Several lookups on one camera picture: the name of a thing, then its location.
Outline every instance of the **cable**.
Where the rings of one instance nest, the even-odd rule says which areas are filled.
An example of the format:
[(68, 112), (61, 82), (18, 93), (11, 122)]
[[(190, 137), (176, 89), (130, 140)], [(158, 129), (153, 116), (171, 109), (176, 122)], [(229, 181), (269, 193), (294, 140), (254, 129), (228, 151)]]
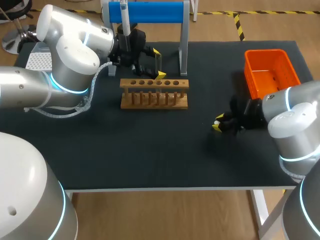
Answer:
[(88, 100), (87, 102), (85, 103), (85, 105), (83, 107), (79, 107), (78, 109), (76, 109), (76, 112), (73, 112), (73, 113), (70, 113), (70, 114), (65, 114), (65, 115), (56, 115), (56, 114), (52, 114), (52, 113), (48, 113), (42, 109), (39, 109), (37, 107), (31, 107), (30, 109), (42, 114), (42, 115), (45, 115), (49, 118), (53, 118), (53, 119), (66, 119), (66, 118), (71, 118), (71, 117), (74, 117), (76, 115), (79, 115), (80, 113), (83, 113), (83, 112), (86, 112), (90, 109), (91, 107), (91, 101), (92, 101), (92, 98), (94, 96), (94, 91), (95, 91), (95, 85), (96, 85), (96, 80), (97, 80), (97, 76), (98, 74), (100, 73), (100, 71), (102, 69), (104, 69), (105, 67), (108, 67), (112, 65), (112, 62), (109, 61), (109, 62), (106, 62), (104, 64), (102, 64), (98, 70), (96, 71), (93, 79), (92, 79), (92, 83), (91, 83), (91, 88), (90, 88), (90, 93), (89, 93), (89, 97), (88, 97)]
[(100, 11), (100, 19), (101, 19), (101, 21), (102, 21), (103, 23), (105, 23), (104, 20), (103, 20), (103, 18), (102, 18), (102, 8), (103, 8), (103, 7), (101, 7), (101, 11)]

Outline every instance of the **orange plastic basket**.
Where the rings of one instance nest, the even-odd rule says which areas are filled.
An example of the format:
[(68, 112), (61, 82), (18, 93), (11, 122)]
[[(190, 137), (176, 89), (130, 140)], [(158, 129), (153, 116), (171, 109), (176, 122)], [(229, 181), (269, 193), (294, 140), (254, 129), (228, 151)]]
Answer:
[(281, 49), (248, 50), (244, 75), (252, 99), (263, 99), (300, 81), (287, 53)]

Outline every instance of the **dark table surface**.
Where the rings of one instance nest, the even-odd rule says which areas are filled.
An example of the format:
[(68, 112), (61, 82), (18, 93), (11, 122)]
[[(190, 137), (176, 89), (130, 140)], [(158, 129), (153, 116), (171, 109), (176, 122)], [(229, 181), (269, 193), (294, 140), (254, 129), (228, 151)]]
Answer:
[[(178, 44), (152, 45), (167, 78), (180, 78)], [(32, 48), (23, 47), (16, 66), (25, 67)], [(266, 129), (211, 131), (231, 96), (247, 94), (245, 51), (273, 48), (287, 52), (302, 83), (313, 80), (294, 41), (190, 42), (188, 110), (121, 110), (120, 78), (136, 77), (129, 69), (116, 77), (104, 70), (88, 112), (52, 119), (2, 109), (0, 131), (33, 144), (67, 190), (294, 186)]]

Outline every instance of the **wooden peg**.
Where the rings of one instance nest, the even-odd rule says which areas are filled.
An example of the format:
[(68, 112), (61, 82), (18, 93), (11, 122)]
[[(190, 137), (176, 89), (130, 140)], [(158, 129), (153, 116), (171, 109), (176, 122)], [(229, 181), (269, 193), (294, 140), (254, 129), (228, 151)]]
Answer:
[(169, 101), (169, 94), (168, 94), (168, 92), (166, 91), (166, 92), (165, 92), (165, 105), (168, 105), (168, 101)]
[(128, 95), (129, 95), (128, 88), (125, 87), (125, 88), (124, 88), (124, 96), (125, 96), (126, 99), (128, 98)]
[(135, 92), (131, 92), (131, 103), (132, 105), (135, 105)]
[(144, 92), (140, 91), (140, 105), (144, 102)]
[(176, 103), (177, 103), (177, 95), (178, 95), (178, 93), (175, 91), (174, 96), (173, 96), (173, 105), (176, 105)]
[(156, 104), (159, 105), (160, 104), (160, 92), (156, 92)]
[(151, 105), (152, 94), (151, 94), (151, 91), (149, 91), (148, 93), (149, 93), (149, 96), (148, 96), (148, 104)]

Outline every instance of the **blue led ring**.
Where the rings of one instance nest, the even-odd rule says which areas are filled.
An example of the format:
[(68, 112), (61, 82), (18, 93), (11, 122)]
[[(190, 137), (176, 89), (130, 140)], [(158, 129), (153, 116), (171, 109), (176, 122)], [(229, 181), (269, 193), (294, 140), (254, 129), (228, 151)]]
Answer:
[(67, 89), (67, 88), (61, 86), (59, 83), (57, 83), (57, 81), (52, 76), (52, 73), (51, 73), (51, 80), (57, 87), (59, 87), (62, 90), (65, 90), (66, 92), (71, 93), (71, 94), (84, 94), (89, 89), (89, 88), (87, 88), (86, 90), (83, 90), (83, 91), (73, 91), (73, 90)]

